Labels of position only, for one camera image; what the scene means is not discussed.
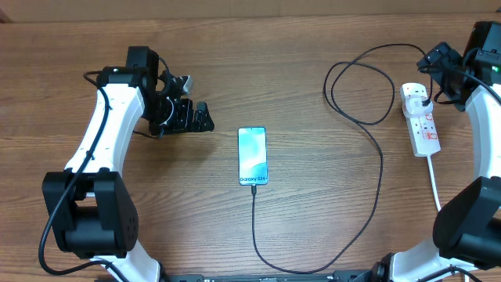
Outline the blue Galaxy smartphone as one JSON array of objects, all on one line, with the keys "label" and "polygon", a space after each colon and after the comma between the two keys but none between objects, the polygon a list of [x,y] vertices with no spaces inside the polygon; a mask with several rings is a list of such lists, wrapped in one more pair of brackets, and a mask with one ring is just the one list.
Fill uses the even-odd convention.
[{"label": "blue Galaxy smartphone", "polygon": [[240,185],[266,185],[269,182],[269,167],[265,128],[239,128],[237,134]]}]

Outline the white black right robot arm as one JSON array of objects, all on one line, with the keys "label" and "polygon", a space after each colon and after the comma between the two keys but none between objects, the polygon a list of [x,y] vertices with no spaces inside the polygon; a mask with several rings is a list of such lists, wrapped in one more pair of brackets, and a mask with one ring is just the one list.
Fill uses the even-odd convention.
[{"label": "white black right robot arm", "polygon": [[463,54],[442,42],[417,66],[468,114],[474,180],[438,213],[432,238],[387,254],[358,281],[438,281],[500,265],[500,24],[477,22]]}]

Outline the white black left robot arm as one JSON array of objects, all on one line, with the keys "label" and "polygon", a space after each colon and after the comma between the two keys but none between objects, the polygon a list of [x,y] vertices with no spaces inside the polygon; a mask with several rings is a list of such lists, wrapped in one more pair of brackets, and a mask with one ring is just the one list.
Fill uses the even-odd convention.
[{"label": "white black left robot arm", "polygon": [[214,130],[207,104],[189,98],[193,80],[176,77],[147,46],[131,46],[123,67],[84,73],[96,87],[96,108],[64,170],[49,172],[41,189],[49,214],[38,261],[54,276],[102,266],[116,281],[166,281],[160,262],[139,243],[139,216],[122,178],[140,119],[147,137]]}]

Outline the white power strip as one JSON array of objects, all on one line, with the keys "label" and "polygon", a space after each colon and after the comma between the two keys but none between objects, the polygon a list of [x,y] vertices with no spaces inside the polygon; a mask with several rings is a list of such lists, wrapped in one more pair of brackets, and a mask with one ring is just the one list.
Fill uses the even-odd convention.
[{"label": "white power strip", "polygon": [[[426,87],[419,83],[405,83],[399,92],[401,101],[404,100],[404,96],[422,96],[429,99]],[[430,157],[441,150],[432,112],[415,118],[405,117],[405,120],[415,157]]]}]

